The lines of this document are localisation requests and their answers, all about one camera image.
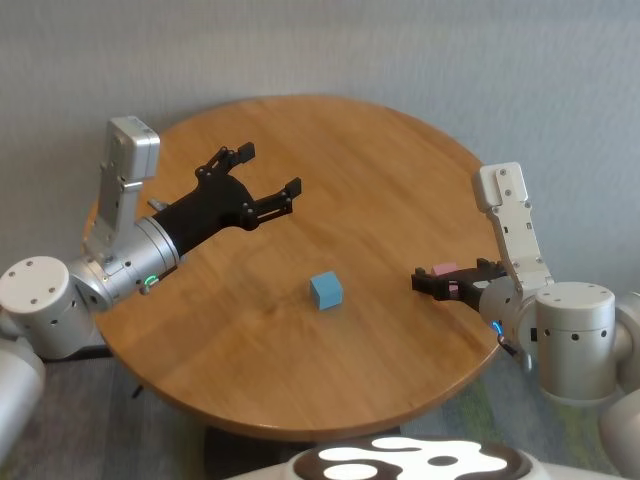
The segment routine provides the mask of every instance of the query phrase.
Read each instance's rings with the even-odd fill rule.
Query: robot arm
[[[537,358],[540,386],[557,402],[600,404],[619,385],[628,395],[602,415],[602,443],[623,475],[640,478],[640,295],[616,301],[599,285],[554,282],[535,238],[531,202],[517,163],[482,167],[473,188],[478,209],[493,225],[508,275],[489,272],[479,263],[476,269],[442,277],[427,275],[428,282],[418,285],[428,287],[416,288],[416,272],[414,289],[436,300],[463,300],[485,323],[497,325],[499,340],[504,335],[513,352]],[[483,268],[493,278],[487,278],[488,284],[474,283]],[[438,294],[450,278],[462,298],[449,290]],[[474,299],[479,296],[477,302],[465,299],[470,291]]]
[[[250,231],[293,211],[299,178],[254,199],[229,172],[255,156],[253,144],[221,148],[196,172],[197,186],[150,217],[135,220],[138,193],[155,174],[160,139],[135,117],[112,119],[98,212],[85,254],[69,264],[32,257],[0,277],[0,464],[44,386],[44,359],[65,358],[95,334],[106,311],[174,271],[190,250],[227,227]]]

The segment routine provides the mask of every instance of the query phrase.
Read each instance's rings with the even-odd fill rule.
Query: wooden tabletop
[[[480,163],[442,132],[389,108],[325,96],[224,105],[161,135],[141,195],[173,202],[219,147],[252,141],[236,167],[254,198],[299,176],[294,212],[226,229],[151,295],[98,318],[143,385],[217,427],[280,440],[367,434],[440,405],[496,351],[457,302],[411,290],[415,267],[497,259],[475,207]],[[342,305],[317,311],[313,275],[334,271]]]

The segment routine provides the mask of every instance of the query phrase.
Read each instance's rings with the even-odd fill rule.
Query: pink block
[[[455,272],[456,270],[459,270],[459,268],[455,262],[441,263],[440,265],[431,267],[431,275],[444,275],[445,273]]]
[[[458,265],[455,262],[441,263],[440,265],[434,265],[431,267],[431,275],[439,276],[439,275],[444,275],[445,273],[455,272],[456,270],[458,270]],[[458,291],[457,285],[449,286],[449,292],[453,293],[457,291]]]

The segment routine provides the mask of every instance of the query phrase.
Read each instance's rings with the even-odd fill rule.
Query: carpet
[[[149,391],[132,399],[135,388],[113,359],[48,366],[45,395],[0,480],[210,478],[205,426]],[[542,461],[615,473],[597,413],[554,404],[501,352],[475,382],[402,431],[506,443]]]

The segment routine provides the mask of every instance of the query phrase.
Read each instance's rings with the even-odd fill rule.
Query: gray wall
[[[78,252],[109,117],[298,92],[521,162],[555,276],[640,289],[640,2],[617,0],[4,0],[0,271]]]

